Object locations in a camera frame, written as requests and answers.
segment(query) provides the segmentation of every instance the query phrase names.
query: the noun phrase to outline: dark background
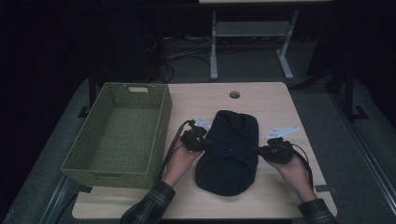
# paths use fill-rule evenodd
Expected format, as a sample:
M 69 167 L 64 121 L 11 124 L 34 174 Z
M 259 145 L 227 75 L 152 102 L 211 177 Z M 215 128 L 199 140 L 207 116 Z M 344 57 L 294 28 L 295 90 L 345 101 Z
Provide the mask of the dark background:
M 151 81 L 158 75 L 161 48 L 148 53 L 143 36 L 159 35 L 155 14 L 82 9 L 136 3 L 0 1 L 1 219 L 83 80 L 95 74 L 101 82 Z M 335 1 L 308 75 L 343 61 L 396 127 L 394 5 L 390 0 Z M 318 13 L 309 8 L 301 12 L 294 40 L 321 33 L 324 21 L 309 20 Z M 265 17 L 276 15 L 274 9 Z M 160 17 L 162 35 L 210 35 L 210 17 L 210 11 L 168 11 Z

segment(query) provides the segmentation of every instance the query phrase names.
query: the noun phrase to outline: dark blue cap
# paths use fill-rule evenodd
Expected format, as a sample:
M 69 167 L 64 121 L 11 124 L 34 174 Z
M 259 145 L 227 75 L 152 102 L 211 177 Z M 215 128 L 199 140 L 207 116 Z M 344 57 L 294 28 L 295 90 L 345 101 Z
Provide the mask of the dark blue cap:
M 257 120 L 247 114 L 220 110 L 206 139 L 215 144 L 197 163 L 198 187 L 221 196 L 234 196 L 248 189 L 254 182 L 259 162 L 251 150 L 259 145 Z

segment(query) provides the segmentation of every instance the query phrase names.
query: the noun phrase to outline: basket handle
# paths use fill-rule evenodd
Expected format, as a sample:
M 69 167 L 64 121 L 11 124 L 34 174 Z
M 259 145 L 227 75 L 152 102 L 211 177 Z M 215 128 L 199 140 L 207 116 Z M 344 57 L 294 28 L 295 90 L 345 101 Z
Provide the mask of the basket handle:
M 112 175 L 109 175 L 109 174 L 93 174 L 93 175 L 96 177 L 96 179 L 111 179 L 111 180 L 122 180 L 122 179 L 124 179 L 122 177 L 122 174 L 112 174 Z
M 140 86 L 129 86 L 128 91 L 131 93 L 135 92 L 142 92 L 142 93 L 148 93 L 149 92 L 149 87 L 140 87 Z

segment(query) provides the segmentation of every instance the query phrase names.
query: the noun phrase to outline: cable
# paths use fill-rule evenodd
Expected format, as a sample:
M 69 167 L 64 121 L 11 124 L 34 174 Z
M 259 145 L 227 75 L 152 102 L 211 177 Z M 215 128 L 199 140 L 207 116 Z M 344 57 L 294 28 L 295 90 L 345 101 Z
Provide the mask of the cable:
M 154 40 L 153 46 L 147 49 L 148 52 L 152 52 L 157 47 L 157 38 L 154 35 L 145 35 L 145 37 L 151 37 Z
M 187 55 L 190 55 L 190 54 L 193 54 L 193 53 L 198 53 L 198 52 L 200 52 L 200 51 L 202 51 L 204 49 L 210 49 L 210 44 L 211 43 L 212 43 L 212 40 L 209 38 L 209 40 L 206 43 L 204 43 L 203 45 L 201 45 L 201 46 L 198 46 L 198 47 L 193 48 L 193 49 L 186 50 L 186 51 L 178 53 L 178 54 L 169 55 L 169 56 L 166 56 L 166 57 L 161 57 L 161 59 L 163 59 L 163 60 L 165 60 L 165 59 L 172 60 L 172 59 L 180 58 L 180 57 L 187 56 Z
M 173 155 L 173 148 L 175 147 L 176 141 L 177 139 L 180 137 L 181 132 L 183 131 L 184 125 L 186 125 L 187 123 L 189 123 L 190 120 L 186 120 L 183 122 L 183 124 L 178 128 L 175 137 L 172 141 L 171 146 L 168 149 L 168 152 L 166 153 L 165 159 L 163 159 L 163 166 L 161 167 L 160 173 L 158 175 L 158 180 L 161 180 L 163 178 L 163 171 L 165 170 L 166 165 L 168 164 L 169 160 L 171 159 L 172 155 Z
M 199 59 L 199 60 L 203 61 L 204 63 L 206 63 L 210 67 L 210 63 L 207 60 L 197 57 L 197 56 L 183 56 L 183 57 L 180 57 L 180 58 L 174 59 L 174 60 L 180 60 L 180 59 Z
M 295 145 L 295 144 L 291 144 L 291 145 L 292 145 L 292 146 L 295 146 L 295 147 L 297 147 L 297 148 L 299 148 L 299 149 L 305 154 L 306 162 L 309 163 L 309 161 L 308 161 L 308 156 L 306 156 L 305 151 L 304 151 L 301 147 L 299 147 L 299 146 L 297 146 L 297 145 Z
M 222 42 L 218 40 L 218 45 L 217 45 L 218 54 L 236 54 L 248 49 L 248 47 L 245 48 L 242 47 L 242 44 L 244 44 L 242 43 L 242 41 L 239 42 L 241 43 L 236 43 L 235 41 L 232 40 L 223 40 Z
M 190 41 L 190 42 L 194 42 L 194 43 L 203 43 L 206 40 L 210 40 L 210 37 L 208 37 L 208 36 L 206 36 L 206 37 L 194 37 L 194 36 L 189 37 L 189 36 L 186 36 L 184 38 L 184 40 Z
M 169 83 L 175 76 L 175 69 L 172 66 L 168 65 L 168 64 L 167 65 L 161 64 L 161 65 L 165 66 L 165 70 L 167 70 L 168 68 L 171 70 L 171 77 L 169 79 L 167 79 L 167 80 L 165 79 L 165 75 L 163 74 L 161 69 L 159 71 L 160 75 L 161 75 L 161 79 L 163 80 L 163 83 Z
M 305 169 L 308 172 L 309 185 L 313 189 L 314 188 L 314 179 L 313 179 L 313 175 L 312 175 L 312 169 L 309 166 L 308 161 L 305 161 L 304 157 L 300 153 L 298 153 L 296 150 L 294 150 L 294 154 L 303 162 Z

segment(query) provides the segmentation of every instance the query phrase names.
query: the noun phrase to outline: wrist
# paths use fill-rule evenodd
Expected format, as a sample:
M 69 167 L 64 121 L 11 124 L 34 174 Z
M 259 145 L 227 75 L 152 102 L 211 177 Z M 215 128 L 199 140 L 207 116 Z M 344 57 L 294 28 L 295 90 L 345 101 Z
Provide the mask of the wrist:
M 161 179 L 161 181 L 165 182 L 167 185 L 169 185 L 170 187 L 174 187 L 175 184 L 178 181 L 178 178 L 175 178 L 171 175 L 169 175 L 168 173 L 165 173 L 163 175 L 163 178 Z
M 295 193 L 297 194 L 302 203 L 307 203 L 318 198 L 318 196 L 311 188 L 297 189 L 295 190 Z

